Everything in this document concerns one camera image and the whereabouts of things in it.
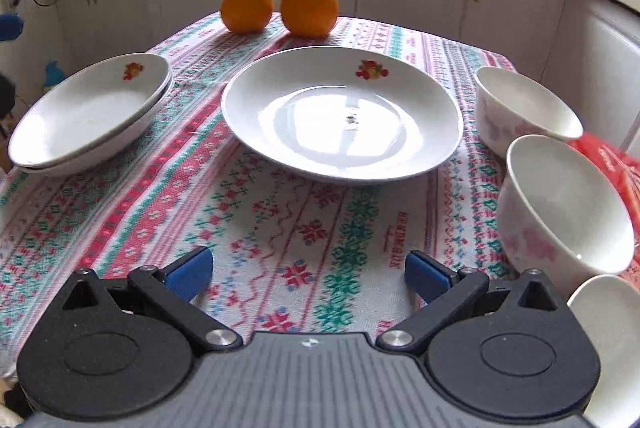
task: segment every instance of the patterned tablecloth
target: patterned tablecloth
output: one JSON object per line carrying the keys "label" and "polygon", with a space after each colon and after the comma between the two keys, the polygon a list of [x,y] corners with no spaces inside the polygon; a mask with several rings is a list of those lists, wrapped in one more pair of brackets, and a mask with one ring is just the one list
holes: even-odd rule
{"label": "patterned tablecloth", "polygon": [[[388,54],[432,74],[456,97],[465,131],[439,169],[380,186],[312,182],[241,145],[225,125],[225,83],[249,62],[312,44]],[[495,210],[504,169],[478,139],[473,72],[503,57],[431,34],[341,18],[325,41],[293,38],[274,15],[238,36],[213,14],[152,52],[176,80],[142,137],[111,161],[50,179],[12,171],[0,191],[0,336],[14,360],[39,316],[79,266],[122,277],[206,245],[212,282],[197,301],[248,336],[369,331],[410,314],[404,255],[423,249],[457,268],[510,272]]]}

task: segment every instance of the orange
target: orange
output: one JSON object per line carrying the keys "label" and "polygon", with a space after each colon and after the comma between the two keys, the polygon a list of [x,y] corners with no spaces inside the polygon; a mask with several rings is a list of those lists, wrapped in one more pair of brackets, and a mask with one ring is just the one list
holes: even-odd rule
{"label": "orange", "polygon": [[258,33],[273,13],[273,0],[223,0],[220,17],[232,33]]}
{"label": "orange", "polygon": [[285,27],[296,36],[324,38],[338,19],[337,0],[282,0],[280,13]]}

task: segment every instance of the plate rim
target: plate rim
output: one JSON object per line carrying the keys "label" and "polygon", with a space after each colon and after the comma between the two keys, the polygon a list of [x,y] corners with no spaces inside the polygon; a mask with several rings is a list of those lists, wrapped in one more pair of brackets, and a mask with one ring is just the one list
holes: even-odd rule
{"label": "plate rim", "polygon": [[[15,129],[17,129],[20,126],[20,123],[25,118],[27,118],[27,116],[34,109],[36,109],[47,96],[49,96],[50,94],[53,94],[53,92],[55,92],[58,88],[60,88],[63,85],[63,83],[66,82],[67,80],[70,80],[73,77],[79,77],[80,75],[84,74],[85,71],[87,71],[87,70],[89,70],[91,68],[94,68],[97,65],[100,65],[100,64],[105,63],[105,62],[111,62],[111,61],[119,59],[119,58],[124,58],[124,57],[127,57],[127,56],[137,56],[137,55],[148,55],[148,56],[155,56],[155,57],[161,58],[167,64],[167,67],[168,67],[167,75],[164,77],[164,80],[162,81],[162,83],[159,84],[158,87],[156,87],[156,90],[153,92],[153,94],[151,94],[147,98],[145,103],[142,106],[140,106],[140,109],[138,109],[137,112],[133,113],[131,116],[129,116],[129,118],[125,119],[123,122],[118,124],[116,127],[113,127],[112,129],[110,129],[109,131],[105,132],[104,134],[101,134],[100,136],[92,139],[92,141],[89,141],[88,143],[82,145],[79,148],[76,148],[75,150],[73,150],[73,151],[71,151],[69,153],[66,153],[65,155],[58,156],[58,157],[52,157],[52,158],[49,159],[49,161],[45,161],[43,163],[17,163],[16,161],[14,161],[14,158],[13,158],[11,152],[12,152],[12,144],[16,141],[16,139],[15,139]],[[87,151],[92,150],[92,148],[95,148],[97,145],[102,144],[106,140],[110,139],[110,137],[113,137],[114,135],[117,135],[120,132],[122,132],[123,130],[127,129],[130,125],[135,123],[140,117],[145,115],[145,113],[151,107],[153,107],[153,105],[158,101],[159,95],[162,94],[162,92],[166,88],[167,84],[173,79],[173,74],[174,73],[173,73],[173,69],[171,67],[171,64],[169,63],[169,61],[164,56],[162,56],[161,54],[150,53],[150,52],[137,52],[137,53],[121,54],[121,55],[113,56],[111,58],[106,58],[104,60],[101,60],[100,62],[96,62],[96,63],[91,64],[91,65],[88,65],[87,67],[79,70],[78,72],[73,73],[71,76],[66,78],[63,82],[61,82],[60,84],[58,84],[55,87],[53,87],[52,90],[50,90],[43,97],[39,98],[38,101],[36,101],[27,110],[27,112],[24,113],[22,118],[18,121],[18,124],[15,126],[14,133],[12,133],[11,137],[9,138],[9,144],[8,144],[8,147],[7,147],[7,154],[9,156],[10,160],[12,161],[12,163],[14,163],[17,166],[23,166],[25,168],[44,169],[44,168],[48,168],[48,167],[58,166],[60,163],[63,163],[63,162],[68,161],[70,159],[73,159],[73,158],[77,157],[78,155],[80,155],[82,153],[85,153]]]}
{"label": "plate rim", "polygon": [[[269,58],[271,58],[273,56],[276,56],[276,55],[281,55],[281,54],[284,54],[284,53],[288,53],[288,52],[291,52],[291,51],[297,51],[297,50],[301,50],[301,49],[329,49],[329,48],[331,48],[331,49],[349,49],[349,50],[354,50],[354,51],[362,51],[362,52],[365,52],[365,53],[368,53],[368,54],[373,54],[373,55],[377,55],[377,56],[381,56],[381,57],[385,57],[385,58],[390,58],[391,60],[394,60],[395,62],[402,62],[405,65],[409,66],[410,68],[416,69],[422,75],[425,75],[428,78],[430,78],[444,92],[444,94],[446,94],[447,97],[451,100],[451,102],[453,103],[453,107],[455,108],[456,113],[458,115],[458,138],[457,138],[456,143],[453,146],[453,148],[450,149],[449,153],[445,157],[443,157],[440,161],[438,161],[436,164],[434,164],[433,166],[431,166],[429,168],[426,168],[424,170],[420,170],[420,171],[415,172],[415,173],[411,173],[411,174],[407,174],[407,175],[400,175],[400,176],[396,176],[396,177],[383,177],[383,178],[378,178],[378,179],[360,179],[360,178],[357,178],[357,177],[341,177],[341,176],[335,176],[335,175],[320,174],[320,173],[317,173],[317,172],[313,172],[313,171],[310,171],[310,170],[305,170],[303,168],[298,168],[298,167],[292,166],[290,164],[284,163],[283,161],[279,161],[277,159],[273,159],[270,155],[264,153],[263,151],[261,151],[260,149],[258,149],[256,147],[254,147],[254,145],[252,145],[250,142],[246,141],[244,138],[242,138],[236,132],[236,129],[234,129],[233,125],[229,122],[229,119],[228,119],[228,112],[226,110],[226,97],[227,97],[229,91],[231,90],[231,88],[233,87],[233,84],[236,82],[236,80],[238,80],[238,78],[240,76],[242,76],[242,74],[244,74],[244,71],[246,71],[247,69],[249,69],[250,67],[254,66],[257,63],[263,62],[264,60],[267,60],[267,59],[269,59]],[[400,181],[400,180],[404,180],[404,179],[411,179],[412,177],[417,177],[419,175],[423,175],[423,174],[425,174],[427,172],[430,172],[431,170],[436,169],[437,167],[439,167],[440,165],[445,163],[455,153],[455,151],[458,150],[458,147],[460,146],[460,142],[462,141],[462,137],[464,136],[464,133],[465,133],[465,122],[464,122],[464,119],[462,117],[462,111],[460,110],[460,106],[458,105],[458,102],[449,93],[449,91],[447,91],[446,88],[444,88],[443,85],[440,84],[440,82],[438,82],[436,80],[436,78],[434,76],[432,76],[430,73],[428,73],[426,71],[423,71],[421,69],[418,69],[415,65],[411,65],[410,63],[404,62],[403,60],[400,60],[398,58],[393,58],[392,56],[389,56],[387,54],[383,54],[383,53],[379,53],[379,52],[375,52],[375,51],[369,51],[369,50],[366,50],[366,49],[357,49],[355,47],[347,47],[347,46],[303,46],[303,47],[292,47],[291,49],[284,49],[282,51],[276,51],[274,53],[271,53],[271,54],[268,54],[266,56],[263,56],[262,58],[259,58],[258,60],[254,60],[253,62],[248,63],[242,69],[240,69],[238,71],[238,73],[236,73],[229,80],[229,82],[226,84],[226,87],[224,88],[223,93],[222,93],[222,99],[220,101],[220,109],[222,110],[223,118],[225,118],[226,126],[229,127],[229,130],[231,130],[233,135],[236,138],[238,138],[238,140],[243,145],[246,145],[247,147],[251,148],[253,151],[257,152],[258,154],[260,154],[264,158],[268,159],[272,163],[275,163],[275,164],[278,164],[280,166],[286,167],[286,168],[290,169],[291,171],[297,172],[298,174],[303,174],[303,175],[309,177],[309,179],[333,181],[333,182],[337,182],[337,183],[380,184],[380,183],[385,183],[385,182],[393,182],[393,181]]]}

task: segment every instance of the blue gripper pad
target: blue gripper pad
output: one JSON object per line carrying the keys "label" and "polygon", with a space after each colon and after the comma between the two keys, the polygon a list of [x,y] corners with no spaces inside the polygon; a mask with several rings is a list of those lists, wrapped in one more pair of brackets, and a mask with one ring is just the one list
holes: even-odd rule
{"label": "blue gripper pad", "polygon": [[199,248],[164,268],[164,284],[180,298],[191,301],[207,288],[213,275],[213,254],[209,248]]}
{"label": "blue gripper pad", "polygon": [[429,264],[413,251],[404,260],[404,280],[425,302],[433,302],[452,287],[449,275],[445,275],[437,262]]}

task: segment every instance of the white bowl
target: white bowl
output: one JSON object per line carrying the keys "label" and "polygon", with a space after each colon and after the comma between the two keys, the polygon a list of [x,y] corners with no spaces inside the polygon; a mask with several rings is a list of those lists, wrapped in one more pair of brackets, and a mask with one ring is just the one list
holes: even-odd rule
{"label": "white bowl", "polygon": [[480,139],[500,157],[526,134],[578,139],[582,124],[553,92],[522,74],[499,67],[476,70],[476,125]]}
{"label": "white bowl", "polygon": [[628,428],[640,418],[640,293],[622,278],[599,275],[568,304],[602,368],[584,416],[598,428]]}
{"label": "white bowl", "polygon": [[226,87],[222,112],[250,148],[312,179],[377,183],[426,172],[462,138],[454,99],[428,74],[347,47],[290,49]]}
{"label": "white bowl", "polygon": [[44,168],[88,151],[144,115],[170,79],[168,62],[151,53],[126,54],[87,67],[22,117],[9,142],[9,157],[18,166]]}
{"label": "white bowl", "polygon": [[535,267],[568,298],[585,280],[621,273],[634,231],[620,195],[573,148],[544,135],[516,139],[498,197],[498,233],[518,271]]}
{"label": "white bowl", "polygon": [[166,96],[173,88],[174,79],[172,78],[169,85],[165,88],[164,93],[162,93],[158,101],[156,101],[154,106],[151,107],[145,115],[137,119],[137,121],[119,134],[111,136],[97,147],[92,148],[92,150],[83,152],[68,161],[63,161],[60,164],[46,168],[28,168],[24,166],[18,166],[18,168],[27,173],[46,175],[48,177],[61,177],[82,172],[112,158],[134,140],[138,139],[145,129],[151,125],[156,115],[160,112],[160,109],[165,105]]}

